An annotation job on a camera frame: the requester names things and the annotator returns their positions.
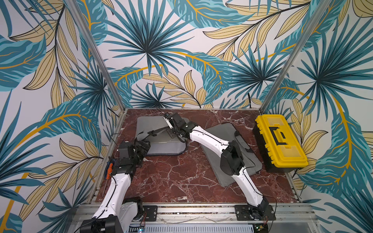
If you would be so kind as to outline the grey zippered laptop bag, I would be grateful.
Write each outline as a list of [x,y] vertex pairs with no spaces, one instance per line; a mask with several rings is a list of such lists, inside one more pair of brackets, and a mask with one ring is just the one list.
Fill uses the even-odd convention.
[[185,152],[187,143],[179,140],[162,116],[141,116],[137,119],[136,139],[148,141],[147,156],[178,156]]

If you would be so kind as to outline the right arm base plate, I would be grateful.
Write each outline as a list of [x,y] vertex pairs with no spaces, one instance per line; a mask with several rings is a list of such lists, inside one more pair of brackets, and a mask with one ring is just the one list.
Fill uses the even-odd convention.
[[238,221],[267,221],[276,220],[275,210],[268,205],[261,210],[251,205],[235,205],[235,214]]

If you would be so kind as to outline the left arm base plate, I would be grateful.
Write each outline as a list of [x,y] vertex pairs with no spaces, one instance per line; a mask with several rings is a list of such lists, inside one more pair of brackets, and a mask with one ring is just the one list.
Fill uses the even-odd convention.
[[157,215],[158,215],[157,205],[145,205],[139,208],[136,220],[142,221],[142,222],[156,222]]

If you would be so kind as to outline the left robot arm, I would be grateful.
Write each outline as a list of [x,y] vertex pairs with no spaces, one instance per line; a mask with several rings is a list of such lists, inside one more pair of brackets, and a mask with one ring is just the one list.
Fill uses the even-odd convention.
[[111,172],[110,187],[92,219],[84,220],[77,233],[125,233],[131,222],[145,218],[139,197],[125,199],[138,167],[151,147],[148,141],[123,142]]

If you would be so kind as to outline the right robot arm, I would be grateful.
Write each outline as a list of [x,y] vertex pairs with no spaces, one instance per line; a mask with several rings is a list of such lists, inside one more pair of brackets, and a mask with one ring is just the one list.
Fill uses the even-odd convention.
[[269,204],[267,196],[263,195],[251,180],[237,141],[229,142],[214,136],[192,121],[185,122],[178,113],[165,113],[163,118],[176,136],[196,141],[220,158],[221,170],[235,180],[245,195],[248,206],[245,215],[253,220],[276,219],[276,208]]

